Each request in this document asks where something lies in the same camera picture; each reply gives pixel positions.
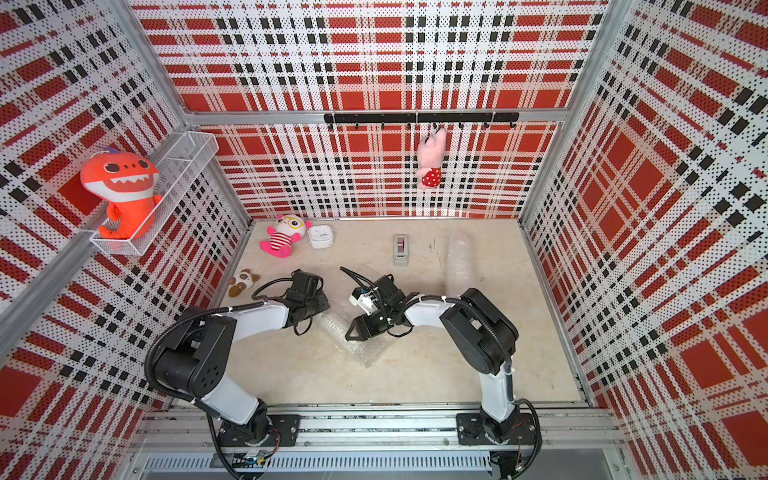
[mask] white wire shelf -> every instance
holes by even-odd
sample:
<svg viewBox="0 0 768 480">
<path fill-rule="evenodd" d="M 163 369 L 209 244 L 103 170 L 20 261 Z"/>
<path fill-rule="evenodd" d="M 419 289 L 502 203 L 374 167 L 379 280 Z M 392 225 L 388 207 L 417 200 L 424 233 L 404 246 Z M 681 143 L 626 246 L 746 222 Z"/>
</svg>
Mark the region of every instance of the white wire shelf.
<svg viewBox="0 0 768 480">
<path fill-rule="evenodd" d="M 134 234 L 133 237 L 126 240 L 111 240 L 103 238 L 97 230 L 91 235 L 91 242 L 108 255 L 129 257 L 144 255 L 157 234 L 163 230 L 168 218 L 189 190 L 192 182 L 218 151 L 219 145 L 213 134 L 199 131 L 187 131 L 179 134 L 167 153 L 160 160 L 154 162 L 160 171 L 160 180 L 154 187 L 154 193 L 162 195 L 163 199 L 155 205 L 141 226 L 136 229 L 136 231 L 142 230 L 144 224 L 154 214 L 152 227 L 149 231 L 138 238 L 135 238 Z M 119 222 L 112 220 L 103 223 L 109 230 L 117 229 L 119 224 Z"/>
</svg>

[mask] beige floor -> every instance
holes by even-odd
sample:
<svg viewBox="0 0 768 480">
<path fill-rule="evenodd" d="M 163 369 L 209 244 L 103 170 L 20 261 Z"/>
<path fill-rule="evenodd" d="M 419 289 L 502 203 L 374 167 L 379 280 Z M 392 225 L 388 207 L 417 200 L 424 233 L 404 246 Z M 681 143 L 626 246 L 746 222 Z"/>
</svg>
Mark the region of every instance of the beige floor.
<svg viewBox="0 0 768 480">
<path fill-rule="evenodd" d="M 515 391 L 536 401 L 579 400 L 541 288 L 517 222 L 511 220 L 331 220 L 335 243 L 314 250 L 308 240 L 294 244 L 293 255 L 277 259 L 259 249 L 271 222 L 259 222 L 238 266 L 261 275 L 257 284 L 302 270 L 317 273 L 336 315 L 352 319 L 358 311 L 346 300 L 355 283 L 339 266 L 368 278 L 391 273 L 403 292 L 443 294 L 451 232 L 475 242 L 478 288 L 517 326 Z M 410 236 L 410 262 L 392 265 L 392 237 Z M 280 294 L 287 283 L 270 287 Z M 223 304 L 250 301 L 246 290 Z M 420 327 L 386 348 L 370 368 L 354 360 L 319 325 L 305 336 L 291 329 L 268 332 L 233 345 L 228 372 L 269 404 L 356 402 L 476 402 L 477 372 L 459 354 L 448 333 Z"/>
</svg>

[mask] pink bear plush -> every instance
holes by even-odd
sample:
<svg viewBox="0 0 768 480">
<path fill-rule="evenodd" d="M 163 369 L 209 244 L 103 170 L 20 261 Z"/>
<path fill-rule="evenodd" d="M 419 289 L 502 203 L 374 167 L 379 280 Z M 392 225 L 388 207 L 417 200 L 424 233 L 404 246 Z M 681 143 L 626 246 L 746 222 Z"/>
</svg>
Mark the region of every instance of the pink bear plush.
<svg viewBox="0 0 768 480">
<path fill-rule="evenodd" d="M 270 225 L 266 229 L 270 239 L 260 242 L 259 247 L 273 257 L 290 257 L 291 243 L 298 242 L 311 227 L 312 222 L 304 221 L 298 215 L 280 215 L 274 227 Z"/>
<path fill-rule="evenodd" d="M 416 148 L 416 159 L 419 161 L 419 169 L 416 176 L 419 184 L 416 188 L 439 187 L 442 179 L 442 159 L 445 156 L 445 136 L 447 132 L 440 128 L 434 135 L 429 135 L 423 142 L 419 142 Z"/>
</svg>

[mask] plush toy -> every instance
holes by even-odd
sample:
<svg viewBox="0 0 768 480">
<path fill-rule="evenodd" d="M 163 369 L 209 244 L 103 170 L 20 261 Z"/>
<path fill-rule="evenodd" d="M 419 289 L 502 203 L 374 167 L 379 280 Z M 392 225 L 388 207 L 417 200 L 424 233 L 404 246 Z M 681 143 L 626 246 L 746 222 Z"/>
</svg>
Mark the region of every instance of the plush toy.
<svg viewBox="0 0 768 480">
<path fill-rule="evenodd" d="M 280 215 L 275 226 L 266 229 L 270 239 L 263 240 L 259 246 L 277 258 L 290 257 L 291 243 L 298 242 L 311 226 L 312 222 L 305 222 L 298 215 Z"/>
<path fill-rule="evenodd" d="M 240 273 L 237 274 L 237 277 L 233 276 L 230 278 L 230 298 L 234 298 L 240 295 L 240 292 L 243 290 L 251 288 L 258 279 L 259 276 L 255 273 L 251 273 L 250 269 L 242 269 Z"/>
<path fill-rule="evenodd" d="M 159 179 L 160 172 L 146 158 L 114 148 L 106 148 L 85 162 L 80 182 L 85 190 L 109 202 L 107 217 L 110 220 L 120 221 L 114 231 L 101 225 L 98 232 L 103 238 L 139 238 L 149 231 L 154 214 L 140 230 L 139 226 L 163 198 L 154 194 L 154 185 Z"/>
<path fill-rule="evenodd" d="M 442 179 L 442 158 L 445 156 L 446 135 L 445 129 L 441 127 L 435 134 L 419 142 L 416 148 L 416 159 L 419 161 L 416 176 L 419 184 L 416 188 L 424 190 L 439 187 Z"/>
</svg>

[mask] red plaid wall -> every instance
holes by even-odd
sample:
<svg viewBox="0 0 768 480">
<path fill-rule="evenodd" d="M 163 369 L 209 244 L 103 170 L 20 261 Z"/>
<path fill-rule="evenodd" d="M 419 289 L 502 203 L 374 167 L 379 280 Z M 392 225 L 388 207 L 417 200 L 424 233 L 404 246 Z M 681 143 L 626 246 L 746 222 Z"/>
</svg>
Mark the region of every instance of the red plaid wall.
<svg viewBox="0 0 768 480">
<path fill-rule="evenodd" d="M 607 0 L 131 0 L 192 111 L 564 107 Z"/>
<path fill-rule="evenodd" d="M 768 2 L 636 2 L 528 225 L 653 478 L 768 475 Z"/>
<path fill-rule="evenodd" d="M 0 476 L 109 479 L 142 415 L 148 344 L 207 306 L 243 228 L 203 173 L 141 258 L 96 253 L 0 366 Z"/>
<path fill-rule="evenodd" d="M 517 217 L 552 139 L 549 122 L 447 124 L 442 184 L 417 190 L 414 152 L 429 125 L 218 125 L 217 158 L 256 218 Z"/>
<path fill-rule="evenodd" d="M 97 2 L 6 3 L 0 55 L 4 309 L 99 211 L 78 177 L 90 154 L 150 154 L 177 123 Z M 210 302 L 242 233 L 203 175 L 142 258 L 85 263 L 0 364 L 0 477 L 116 472 L 161 406 L 143 380 L 147 343 Z"/>
<path fill-rule="evenodd" d="M 80 166 L 99 147 L 149 154 L 177 123 L 98 2 L 0 12 L 0 310 L 97 213 Z"/>
</svg>

